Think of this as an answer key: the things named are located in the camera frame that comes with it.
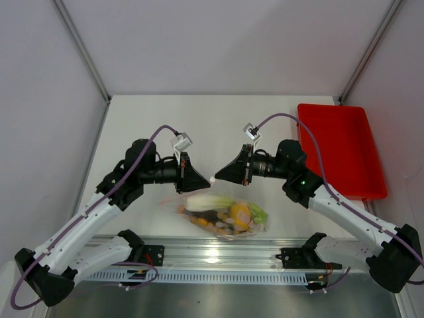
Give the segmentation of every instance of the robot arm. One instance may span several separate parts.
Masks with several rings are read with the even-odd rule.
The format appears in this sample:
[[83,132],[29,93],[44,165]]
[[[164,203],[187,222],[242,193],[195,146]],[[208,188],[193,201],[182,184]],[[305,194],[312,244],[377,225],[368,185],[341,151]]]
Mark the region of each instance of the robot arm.
[[[409,225],[400,229],[376,218],[355,206],[331,185],[325,184],[323,178],[306,167],[307,156],[296,140],[281,141],[275,156],[264,150],[254,151],[260,135],[256,128],[249,125],[245,133],[255,143],[243,145],[239,155],[217,172],[215,178],[244,186],[252,181],[253,176],[285,179],[282,189],[293,202],[328,217],[359,240],[346,242],[316,233],[301,249],[301,257],[307,261],[307,267],[303,268],[316,268],[314,266],[318,263],[336,262],[369,271],[382,287],[394,293],[400,292],[420,263],[386,230],[396,233],[398,238],[421,256],[417,231]],[[289,256],[280,257],[283,266],[290,266]]]
[[[104,267],[142,260],[144,243],[130,230],[121,231],[109,242],[95,248],[83,247],[99,229],[143,195],[145,184],[174,184],[178,193],[210,187],[210,183],[191,165],[187,152],[182,152],[190,144],[186,134],[178,134],[172,140],[174,156],[156,160],[153,142],[148,145],[147,140],[134,141],[126,151],[125,159],[104,177],[96,193],[77,215],[35,250],[22,248],[16,254],[15,261],[22,274],[41,257],[25,280],[47,306],[60,303],[80,281]],[[88,213],[124,178],[146,146],[141,161],[123,184]],[[49,248],[59,236],[54,248]]]

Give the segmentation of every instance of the red plastic bin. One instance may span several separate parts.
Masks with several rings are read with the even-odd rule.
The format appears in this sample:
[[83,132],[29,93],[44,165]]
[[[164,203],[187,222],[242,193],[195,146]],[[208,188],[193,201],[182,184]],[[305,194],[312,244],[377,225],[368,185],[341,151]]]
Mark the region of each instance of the red plastic bin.
[[[361,107],[299,104],[299,119],[311,130],[321,151],[328,182],[349,199],[387,196],[386,184],[365,110]],[[321,176],[315,147],[299,127],[306,165]]]

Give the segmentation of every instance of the purple cable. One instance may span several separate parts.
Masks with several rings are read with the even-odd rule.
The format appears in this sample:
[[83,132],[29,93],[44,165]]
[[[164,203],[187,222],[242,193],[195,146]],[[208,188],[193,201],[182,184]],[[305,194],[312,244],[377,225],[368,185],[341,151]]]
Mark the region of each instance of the purple cable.
[[[163,129],[169,129],[170,131],[172,131],[174,134],[177,133],[177,131],[175,129],[173,129],[171,126],[168,125],[162,125],[161,127],[159,127],[158,129],[156,129],[156,131],[153,133],[153,135],[150,137],[150,139],[148,140],[148,142],[146,143],[146,145],[144,146],[143,150],[141,151],[141,153],[138,155],[137,159],[134,161],[134,164],[132,164],[132,166],[128,169],[128,171],[126,172],[126,174],[122,177],[121,180],[119,180],[119,182],[109,191],[107,192],[103,197],[101,197],[100,199],[98,199],[86,212],[85,214],[89,215],[101,202],[103,202],[103,200],[105,200],[106,198],[108,198],[110,195],[114,194],[119,187],[121,187],[123,185],[123,183],[125,182],[125,180],[130,176],[130,174],[134,171],[134,169],[137,167],[138,163],[141,161],[141,159],[143,158],[144,154],[146,153],[148,147],[152,144],[153,140],[156,138],[156,136],[160,133],[160,131],[162,131]],[[82,219],[84,219],[84,217],[81,215],[80,217],[78,217],[77,219],[75,219],[74,222],[72,222],[66,229],[63,230],[63,232],[61,232],[58,237],[56,237],[56,239],[54,239],[52,241],[52,244],[50,244],[47,248],[47,250],[52,250],[54,248],[54,246],[74,227],[76,226]],[[41,301],[41,299],[36,300],[33,303],[30,303],[29,305],[25,305],[25,306],[19,306],[16,304],[16,296],[18,294],[19,288],[21,287],[22,283],[24,282],[25,278],[28,276],[28,274],[30,273],[30,271],[46,256],[46,253],[42,253],[24,272],[24,274],[19,278],[18,282],[15,285],[15,288],[13,288],[12,294],[11,294],[11,306],[13,309],[15,310],[25,310],[28,308],[31,308],[32,306],[35,306],[37,303],[39,303]]]
[[[155,275],[154,275],[154,277],[153,278],[151,278],[151,279],[149,279],[148,281],[146,281],[146,282],[142,282],[142,283],[139,283],[139,285],[137,285],[137,286],[133,286],[133,287],[130,287],[130,286],[128,286],[129,287],[129,290],[135,290],[135,289],[137,289],[137,288],[141,288],[141,287],[144,287],[144,286],[147,286],[148,284],[151,284],[156,278],[158,278],[158,276],[159,276],[159,271],[158,271],[158,269],[156,268],[156,267],[154,267],[153,265],[149,265],[149,264],[145,264],[145,263],[137,263],[137,262],[119,262],[119,263],[115,263],[114,265],[123,265],[123,266],[144,266],[144,267],[148,267],[148,268],[150,268],[151,270],[154,270],[155,271]],[[100,289],[100,288],[103,288],[103,287],[127,287],[127,286],[124,286],[124,285],[117,285],[116,283],[109,283],[109,284],[103,284],[103,285],[100,285],[100,286],[96,286],[96,287],[94,287],[94,288],[90,288],[89,290],[85,290],[85,291],[83,291],[83,292],[77,292],[77,293],[73,293],[72,294],[72,297],[77,297],[77,296],[81,296],[81,295],[85,295],[85,294],[87,294],[87,293],[91,293],[91,292],[93,292],[93,291],[95,291],[95,290],[98,290],[98,289]]]
[[141,288],[141,287],[147,286],[148,284],[151,284],[151,283],[152,283],[152,282],[153,282],[156,278],[158,278],[158,276],[159,276],[159,271],[158,271],[158,269],[157,269],[156,267],[152,266],[152,265],[149,265],[149,264],[144,264],[144,263],[134,263],[134,262],[119,262],[119,263],[115,263],[114,265],[124,265],[124,266],[145,266],[145,267],[149,267],[151,270],[154,270],[155,275],[154,275],[154,277],[153,277],[153,278],[151,278],[151,279],[149,279],[148,281],[143,282],[143,283],[141,283],[141,284],[139,284],[139,285],[137,285],[137,286],[130,287],[130,288],[129,288],[130,290],[136,290],[137,288]]
[[[325,290],[330,290],[331,288],[334,288],[334,287],[336,287],[337,285],[339,285],[343,280],[345,280],[346,279],[346,277],[347,277],[347,275],[349,274],[349,272],[350,272],[350,267],[348,267],[347,269],[346,269],[346,272],[344,272],[344,274],[343,274],[343,276],[337,281],[337,282],[335,282],[335,283],[333,283],[333,284],[331,284],[330,286],[327,286],[326,288],[325,288]],[[323,293],[324,291],[323,290],[315,290],[313,293]]]
[[[276,113],[276,114],[273,114],[273,115],[269,116],[264,121],[262,121],[257,126],[257,128],[260,129],[268,121],[270,121],[271,119],[273,119],[275,117],[288,117],[290,119],[293,119],[295,122],[297,122],[299,125],[301,125],[307,131],[307,133],[311,137],[311,139],[313,141],[313,144],[315,146],[315,149],[317,151],[317,157],[318,157],[318,162],[319,162],[319,169],[321,170],[321,174],[323,175],[323,182],[324,182],[325,189],[327,189],[327,191],[333,196],[333,198],[337,202],[339,202],[340,201],[340,198],[332,191],[332,189],[330,188],[329,183],[327,181],[327,178],[325,177],[323,159],[321,157],[321,152],[319,151],[318,142],[315,139],[315,137],[313,136],[313,133],[309,130],[309,128],[307,128],[307,126],[304,123],[302,123],[297,117],[294,117],[294,116],[292,116],[290,114]],[[351,207],[350,205],[347,205],[345,202],[341,202],[341,205],[343,207],[346,207],[349,211],[351,211],[352,213],[354,213],[357,217],[360,217],[362,220],[364,220],[367,223],[371,224],[373,227],[376,227],[378,230],[380,230],[382,232],[385,232],[387,235],[389,235],[393,239],[397,240],[400,244],[402,244],[420,262],[421,266],[424,268],[424,260],[422,259],[422,257],[420,257],[420,255],[416,251],[414,251],[414,249],[412,249],[404,240],[402,240],[401,238],[397,237],[396,234],[390,232],[389,230],[383,229],[383,227],[381,225],[379,225],[378,223],[374,222],[373,220],[367,218],[365,215],[361,214],[360,212],[358,212],[355,208]],[[424,285],[424,280],[421,280],[419,282],[414,282],[414,281],[409,280],[408,283],[409,284],[412,284],[412,285]]]

